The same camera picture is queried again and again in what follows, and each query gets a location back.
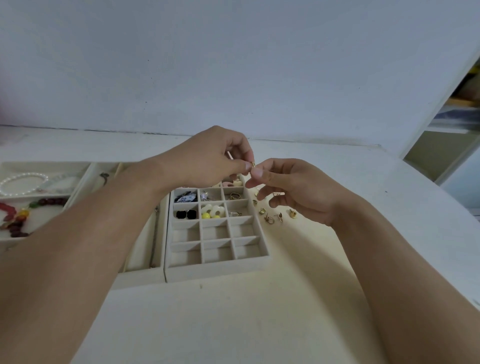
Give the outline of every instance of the white wall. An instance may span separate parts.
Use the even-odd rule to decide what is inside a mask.
[[[480,148],[442,184],[466,208],[480,208]]]
[[[0,123],[381,144],[480,44],[478,0],[2,0]]]

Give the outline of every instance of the forearm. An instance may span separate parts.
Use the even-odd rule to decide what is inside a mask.
[[[174,187],[137,163],[0,260],[0,362],[66,363],[155,206]]]
[[[358,198],[332,226],[394,363],[473,363],[480,314],[374,207]]]

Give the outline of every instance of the white table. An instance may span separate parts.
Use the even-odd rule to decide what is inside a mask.
[[[136,161],[185,137],[0,128],[0,159]],[[373,203],[469,300],[480,302],[480,224],[381,148],[251,141],[257,162],[302,158]],[[110,292],[73,363],[385,363],[333,231],[264,225],[266,271]]]

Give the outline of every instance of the yellow object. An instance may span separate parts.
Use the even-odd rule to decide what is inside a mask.
[[[24,208],[22,208],[22,209],[20,210],[20,212],[18,213],[18,216],[28,217],[28,215],[30,215],[30,211],[25,210]]]

